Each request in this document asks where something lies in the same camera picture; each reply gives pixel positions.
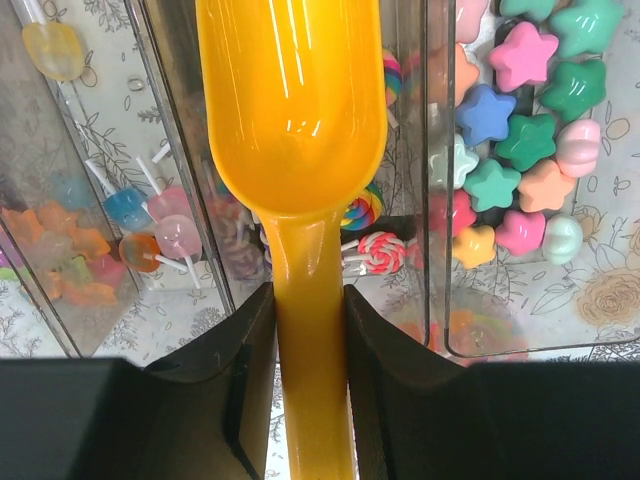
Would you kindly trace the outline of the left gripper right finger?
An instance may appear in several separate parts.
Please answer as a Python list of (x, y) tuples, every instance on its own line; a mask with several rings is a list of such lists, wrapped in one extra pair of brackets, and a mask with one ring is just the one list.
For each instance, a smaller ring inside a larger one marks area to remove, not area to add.
[(634, 363), (459, 366), (345, 289), (348, 377), (364, 479), (635, 479)]

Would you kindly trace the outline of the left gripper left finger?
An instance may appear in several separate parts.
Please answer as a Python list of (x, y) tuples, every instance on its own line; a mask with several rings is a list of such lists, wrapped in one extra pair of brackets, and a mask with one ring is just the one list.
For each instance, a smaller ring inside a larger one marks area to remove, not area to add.
[(5, 479), (260, 479), (275, 367), (275, 302), (138, 367), (122, 358), (5, 360)]

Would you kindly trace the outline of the clear compartment candy box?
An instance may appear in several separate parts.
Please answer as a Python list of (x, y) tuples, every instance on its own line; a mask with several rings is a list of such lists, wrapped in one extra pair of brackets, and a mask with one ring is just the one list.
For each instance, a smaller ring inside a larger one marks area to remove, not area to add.
[[(200, 1), (1, 5), (1, 350), (186, 345), (272, 279), (212, 157)], [(445, 358), (639, 358), (639, 5), (375, 1), (342, 278)]]

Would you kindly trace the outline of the yellow plastic scoop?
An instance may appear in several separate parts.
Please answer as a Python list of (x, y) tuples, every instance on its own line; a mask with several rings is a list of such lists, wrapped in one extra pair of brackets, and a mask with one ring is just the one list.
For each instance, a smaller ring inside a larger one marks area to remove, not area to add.
[(354, 477), (340, 223), (387, 139), (375, 1), (200, 1), (208, 137), (272, 258), (291, 475)]

